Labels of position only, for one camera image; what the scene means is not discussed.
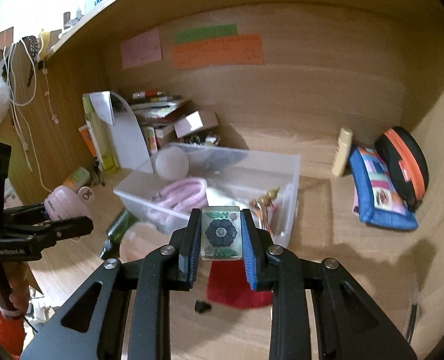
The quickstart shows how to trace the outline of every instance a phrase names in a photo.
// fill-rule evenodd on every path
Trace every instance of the orange zipper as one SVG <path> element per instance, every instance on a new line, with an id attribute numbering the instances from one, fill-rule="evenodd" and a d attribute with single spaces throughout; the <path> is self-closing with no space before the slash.
<path id="1" fill-rule="evenodd" d="M 422 176 L 422 172 L 419 168 L 419 164 L 413 157 L 412 152 L 407 147 L 405 142 L 392 128 L 387 130 L 384 134 L 388 138 L 388 140 L 391 141 L 392 145 L 394 145 L 395 150 L 397 150 L 402 160 L 409 165 L 407 167 L 407 172 L 409 173 L 410 179 L 412 181 L 415 198 L 417 199 L 417 201 L 422 200 L 425 194 L 425 184 L 424 177 Z"/>

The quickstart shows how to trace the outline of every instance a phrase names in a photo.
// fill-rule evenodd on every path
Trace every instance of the orange clothing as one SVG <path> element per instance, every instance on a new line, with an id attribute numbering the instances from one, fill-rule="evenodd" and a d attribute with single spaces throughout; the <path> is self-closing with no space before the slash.
<path id="1" fill-rule="evenodd" d="M 0 313 L 0 344 L 14 360 L 20 359 L 24 339 L 23 319 L 7 321 Z"/>

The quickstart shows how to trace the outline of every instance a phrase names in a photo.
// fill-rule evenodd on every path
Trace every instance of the red cloth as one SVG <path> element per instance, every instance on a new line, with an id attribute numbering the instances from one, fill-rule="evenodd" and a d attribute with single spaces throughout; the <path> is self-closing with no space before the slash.
<path id="1" fill-rule="evenodd" d="M 209 302 L 241 310 L 272 304 L 271 291 L 256 292 L 250 289 L 242 259 L 212 262 L 206 297 Z"/>
<path id="2" fill-rule="evenodd" d="M 24 339 L 23 319 L 7 321 L 0 313 L 0 344 L 15 360 L 20 359 Z"/>

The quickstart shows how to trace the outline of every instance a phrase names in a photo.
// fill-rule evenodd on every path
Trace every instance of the human hand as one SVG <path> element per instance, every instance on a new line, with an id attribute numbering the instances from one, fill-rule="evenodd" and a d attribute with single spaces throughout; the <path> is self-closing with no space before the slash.
<path id="1" fill-rule="evenodd" d="M 10 302 L 25 314 L 30 300 L 27 273 L 28 264 L 26 262 L 5 262 L 3 263 L 5 274 L 10 284 L 12 292 L 9 296 Z"/>

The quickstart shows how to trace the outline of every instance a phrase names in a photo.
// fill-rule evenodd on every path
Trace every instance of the metal screw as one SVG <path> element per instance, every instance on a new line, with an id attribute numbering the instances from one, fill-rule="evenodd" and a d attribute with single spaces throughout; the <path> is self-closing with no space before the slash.
<path id="1" fill-rule="evenodd" d="M 117 259 L 108 259 L 107 261 L 105 261 L 103 263 L 103 266 L 105 267 L 105 269 L 113 269 L 113 268 L 117 267 L 117 265 L 119 265 L 119 260 L 117 260 Z"/>
<path id="2" fill-rule="evenodd" d="M 270 253 L 270 254 L 273 254 L 273 255 L 278 255 L 278 254 L 282 254 L 282 252 L 283 252 L 283 247 L 281 247 L 280 245 L 272 245 L 272 246 L 270 246 L 269 248 L 268 248 L 268 252 Z"/>
<path id="3" fill-rule="evenodd" d="M 325 259 L 324 261 L 325 266 L 328 269 L 335 269 L 339 266 L 339 262 L 336 259 Z"/>
<path id="4" fill-rule="evenodd" d="M 162 253 L 164 256 L 169 256 L 173 252 L 175 252 L 175 248 L 172 245 L 165 245 L 160 248 L 160 253 Z"/>

